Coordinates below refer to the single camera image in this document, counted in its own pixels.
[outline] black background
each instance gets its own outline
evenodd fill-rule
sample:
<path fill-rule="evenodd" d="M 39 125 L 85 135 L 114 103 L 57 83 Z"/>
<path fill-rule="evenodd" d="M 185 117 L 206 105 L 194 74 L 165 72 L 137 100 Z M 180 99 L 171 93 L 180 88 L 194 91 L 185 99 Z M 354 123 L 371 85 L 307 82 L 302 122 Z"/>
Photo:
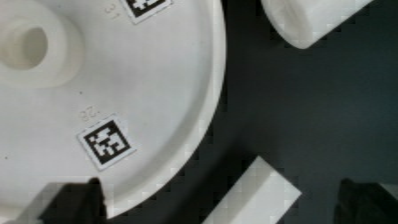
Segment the black background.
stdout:
<path fill-rule="evenodd" d="M 213 124 L 180 175 L 117 224 L 201 223 L 256 154 L 304 193 L 279 223 L 332 223 L 345 177 L 398 184 L 398 1 L 375 0 L 307 50 L 281 39 L 256 0 L 224 9 Z"/>

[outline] white plastic disc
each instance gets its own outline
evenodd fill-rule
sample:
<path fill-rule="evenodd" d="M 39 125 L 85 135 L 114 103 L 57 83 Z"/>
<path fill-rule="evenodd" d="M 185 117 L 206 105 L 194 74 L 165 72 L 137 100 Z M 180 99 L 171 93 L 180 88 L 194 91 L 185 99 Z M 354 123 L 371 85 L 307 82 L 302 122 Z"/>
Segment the white plastic disc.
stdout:
<path fill-rule="evenodd" d="M 0 0 L 0 10 L 13 1 Z M 0 83 L 0 218 L 16 218 L 48 183 L 91 177 L 114 217 L 169 182 L 210 125 L 226 65 L 220 2 L 36 1 L 77 28 L 82 65 L 52 87 Z M 29 74 L 30 67 L 14 69 Z"/>

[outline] black object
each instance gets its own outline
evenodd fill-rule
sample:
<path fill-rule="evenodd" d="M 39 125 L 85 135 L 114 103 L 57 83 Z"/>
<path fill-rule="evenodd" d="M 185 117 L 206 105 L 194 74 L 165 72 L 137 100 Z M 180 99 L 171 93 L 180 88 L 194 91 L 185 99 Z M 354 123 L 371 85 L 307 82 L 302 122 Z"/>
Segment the black object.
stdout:
<path fill-rule="evenodd" d="M 103 200 L 101 183 L 96 178 L 87 184 L 68 184 L 39 216 L 45 224 L 105 224 Z"/>
<path fill-rule="evenodd" d="M 398 201 L 380 184 L 341 181 L 334 224 L 396 224 Z"/>

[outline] white plastic part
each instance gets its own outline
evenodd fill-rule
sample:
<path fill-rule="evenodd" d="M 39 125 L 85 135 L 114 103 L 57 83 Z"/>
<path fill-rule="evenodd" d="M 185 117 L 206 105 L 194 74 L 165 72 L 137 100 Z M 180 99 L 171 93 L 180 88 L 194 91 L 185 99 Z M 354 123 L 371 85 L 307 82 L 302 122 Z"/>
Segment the white plastic part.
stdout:
<path fill-rule="evenodd" d="M 258 157 L 203 224 L 276 224 L 300 194 Z"/>
<path fill-rule="evenodd" d="M 265 13 L 288 43 L 306 49 L 371 0 L 261 0 Z"/>
<path fill-rule="evenodd" d="M 14 1 L 0 0 L 0 17 Z M 48 183 L 85 183 L 91 177 L 101 179 L 114 217 L 169 182 L 208 129 L 226 66 L 220 1 L 174 0 L 137 25 L 121 0 L 25 3 L 23 10 L 39 8 L 75 24 L 84 60 L 75 78 L 52 88 L 0 83 L 0 217 L 14 220 Z M 36 16 L 27 11 L 23 17 Z M 43 21 L 43 30 L 55 21 Z M 62 23 L 53 29 L 64 30 Z M 55 31 L 45 31 L 48 44 L 68 36 Z M 50 50 L 48 45 L 43 67 L 62 57 Z M 100 171 L 78 134 L 112 114 L 137 152 Z"/>
<path fill-rule="evenodd" d="M 75 25 L 34 0 L 2 0 L 0 10 L 0 82 L 25 88 L 62 85 L 84 60 Z"/>

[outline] white plastic block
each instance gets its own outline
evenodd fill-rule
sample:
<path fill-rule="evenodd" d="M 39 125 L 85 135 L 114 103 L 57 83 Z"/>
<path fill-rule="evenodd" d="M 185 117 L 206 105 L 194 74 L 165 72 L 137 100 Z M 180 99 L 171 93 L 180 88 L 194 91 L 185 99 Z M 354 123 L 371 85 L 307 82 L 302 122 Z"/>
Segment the white plastic block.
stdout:
<path fill-rule="evenodd" d="M 258 157 L 204 224 L 277 223 L 299 196 L 300 191 Z"/>
<path fill-rule="evenodd" d="M 290 44 L 306 49 L 371 0 L 261 0 L 276 30 Z"/>

